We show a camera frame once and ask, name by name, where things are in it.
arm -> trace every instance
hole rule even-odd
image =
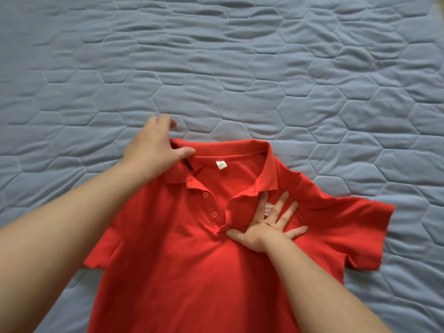
[[[264,220],[266,197],[262,195],[258,212],[243,234],[229,230],[227,235],[248,248],[265,252],[287,292],[303,333],[391,333],[386,325],[358,298],[311,260],[291,240],[303,234],[303,227],[283,233],[296,210],[292,205],[278,220],[287,196],[282,196]]]
[[[123,204],[175,162],[169,116],[148,119],[123,161],[0,229],[0,327],[33,332]]]

button placket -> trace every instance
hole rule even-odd
[[[220,217],[220,210],[216,202],[216,199],[214,198],[214,195],[208,191],[203,191],[202,196],[203,196],[203,206],[206,209],[206,213],[208,215],[210,222],[219,225],[217,221],[219,220]]]

forearm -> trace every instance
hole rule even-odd
[[[131,170],[118,164],[0,229],[2,331],[35,329],[114,215],[143,185]]]
[[[284,285],[303,333],[390,333],[358,298],[291,240],[273,234],[265,251]]]

person's left hand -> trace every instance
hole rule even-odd
[[[148,181],[166,172],[176,162],[192,156],[195,150],[191,147],[176,150],[171,148],[170,128],[176,128],[176,122],[169,115],[149,117],[145,126],[125,149],[123,163],[131,166],[134,173]]]
[[[263,192],[259,198],[256,213],[254,214],[253,220],[247,231],[242,233],[236,229],[229,229],[227,230],[226,235],[232,240],[235,240],[256,252],[265,252],[265,242],[270,237],[282,236],[282,238],[288,240],[303,235],[308,229],[306,225],[291,229],[285,233],[283,232],[291,216],[297,209],[297,202],[294,201],[279,218],[279,214],[281,213],[288,196],[288,192],[284,192],[274,205],[268,217],[264,219],[268,193]]]

wrist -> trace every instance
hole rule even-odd
[[[271,229],[261,238],[262,246],[266,254],[269,254],[269,251],[275,246],[275,244],[282,243],[283,241],[291,241],[283,232],[273,227],[270,228]]]
[[[124,160],[117,162],[114,167],[120,171],[130,183],[136,185],[138,188],[143,187],[149,181],[154,179],[149,171],[142,170],[140,168],[141,166],[137,166],[136,164]]]

